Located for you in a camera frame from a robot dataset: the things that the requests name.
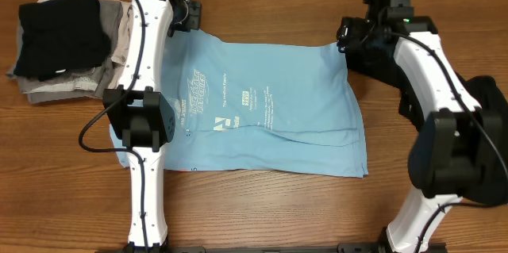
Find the light blue printed t-shirt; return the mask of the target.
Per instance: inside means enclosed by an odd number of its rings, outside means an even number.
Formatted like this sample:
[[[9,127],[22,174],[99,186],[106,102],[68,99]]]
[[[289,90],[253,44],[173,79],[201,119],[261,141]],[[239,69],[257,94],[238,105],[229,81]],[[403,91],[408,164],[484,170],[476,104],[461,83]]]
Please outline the light blue printed t-shirt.
[[[164,46],[161,90],[176,119],[168,170],[368,173],[360,107],[335,44],[176,33]]]

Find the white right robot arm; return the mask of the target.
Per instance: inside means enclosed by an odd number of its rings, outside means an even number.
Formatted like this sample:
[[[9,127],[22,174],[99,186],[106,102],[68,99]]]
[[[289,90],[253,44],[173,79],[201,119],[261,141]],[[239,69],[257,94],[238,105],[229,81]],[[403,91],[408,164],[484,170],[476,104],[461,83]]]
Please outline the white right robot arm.
[[[484,108],[461,82],[437,27],[410,0],[363,0],[364,17],[344,17],[337,47],[348,68],[400,91],[399,112],[418,131],[407,161],[411,190],[374,243],[340,252],[443,252],[430,239],[454,206],[507,203],[500,113]]]

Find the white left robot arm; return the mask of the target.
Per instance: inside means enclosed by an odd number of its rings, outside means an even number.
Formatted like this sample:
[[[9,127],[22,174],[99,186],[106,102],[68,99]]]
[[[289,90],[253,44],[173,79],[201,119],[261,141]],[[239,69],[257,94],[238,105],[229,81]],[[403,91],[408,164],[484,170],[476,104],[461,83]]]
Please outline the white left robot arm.
[[[162,94],[165,40],[198,29],[201,5],[194,0],[132,0],[125,67],[102,102],[131,183],[131,224],[125,252],[167,252],[164,217],[164,154],[175,134],[173,108]]]

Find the black folded garment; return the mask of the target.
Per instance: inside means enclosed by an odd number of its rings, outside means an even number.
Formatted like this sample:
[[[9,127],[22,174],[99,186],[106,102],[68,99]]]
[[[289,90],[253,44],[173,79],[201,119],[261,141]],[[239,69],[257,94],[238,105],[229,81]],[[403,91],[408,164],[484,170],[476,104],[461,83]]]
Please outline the black folded garment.
[[[98,0],[48,0],[19,6],[22,47],[13,73],[53,79],[65,71],[99,67],[110,54]]]

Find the grey folded garment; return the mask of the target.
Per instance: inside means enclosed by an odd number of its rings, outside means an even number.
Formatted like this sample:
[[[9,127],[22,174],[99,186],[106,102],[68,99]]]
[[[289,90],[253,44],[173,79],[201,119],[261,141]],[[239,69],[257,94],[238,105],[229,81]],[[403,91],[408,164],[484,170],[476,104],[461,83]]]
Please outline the grey folded garment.
[[[99,67],[66,72],[54,79],[40,82],[18,77],[9,69],[8,79],[17,82],[21,93],[31,104],[70,98],[101,98],[105,89],[114,88],[123,72],[129,50],[132,7],[129,2],[99,0],[104,31],[112,41],[111,53]]]

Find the black crumpled garment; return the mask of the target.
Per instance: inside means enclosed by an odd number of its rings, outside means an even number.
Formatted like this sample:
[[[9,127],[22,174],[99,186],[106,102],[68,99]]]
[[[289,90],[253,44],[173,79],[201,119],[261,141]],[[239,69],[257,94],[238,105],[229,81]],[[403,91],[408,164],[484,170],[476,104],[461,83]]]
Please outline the black crumpled garment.
[[[413,186],[425,197],[456,194],[485,205],[507,203],[507,179],[498,156],[480,132],[499,145],[502,114],[497,105],[471,116],[447,108],[424,114],[410,80],[385,51],[345,53],[348,69],[396,87],[398,112],[411,121],[418,137],[408,158]]]

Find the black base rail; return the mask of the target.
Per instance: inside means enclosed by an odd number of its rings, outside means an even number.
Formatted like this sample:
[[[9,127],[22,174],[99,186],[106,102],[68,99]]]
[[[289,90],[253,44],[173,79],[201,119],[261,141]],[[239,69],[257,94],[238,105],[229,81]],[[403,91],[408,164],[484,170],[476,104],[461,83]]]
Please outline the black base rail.
[[[328,247],[241,247],[215,248],[204,247],[150,247],[149,253],[389,253],[389,246],[381,243],[339,243]]]

